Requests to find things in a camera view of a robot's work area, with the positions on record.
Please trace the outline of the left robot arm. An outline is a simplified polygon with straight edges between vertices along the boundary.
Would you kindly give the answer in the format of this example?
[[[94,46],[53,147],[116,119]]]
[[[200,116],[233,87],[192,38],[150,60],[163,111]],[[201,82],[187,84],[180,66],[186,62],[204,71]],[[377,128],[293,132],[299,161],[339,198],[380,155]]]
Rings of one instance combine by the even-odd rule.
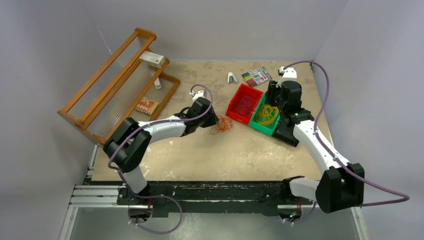
[[[149,199],[148,183],[140,169],[148,146],[168,138],[187,136],[197,128],[211,127],[217,122],[212,102],[199,97],[192,106],[165,119],[138,122],[131,117],[126,118],[104,143],[103,151],[131,189],[130,199],[142,205]]]

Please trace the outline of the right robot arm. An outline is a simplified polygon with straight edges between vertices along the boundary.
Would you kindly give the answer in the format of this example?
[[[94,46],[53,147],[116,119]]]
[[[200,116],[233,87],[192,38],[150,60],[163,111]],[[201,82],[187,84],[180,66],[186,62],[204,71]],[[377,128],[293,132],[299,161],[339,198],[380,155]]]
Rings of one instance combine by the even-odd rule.
[[[321,136],[312,113],[302,107],[301,97],[302,86],[293,80],[271,80],[265,93],[265,103],[278,108],[280,116],[272,136],[294,147],[301,143],[322,173],[320,180],[304,176],[284,179],[282,200],[292,204],[305,198],[316,202],[324,213],[360,206],[364,183],[355,176],[363,178],[364,168],[350,163]]]

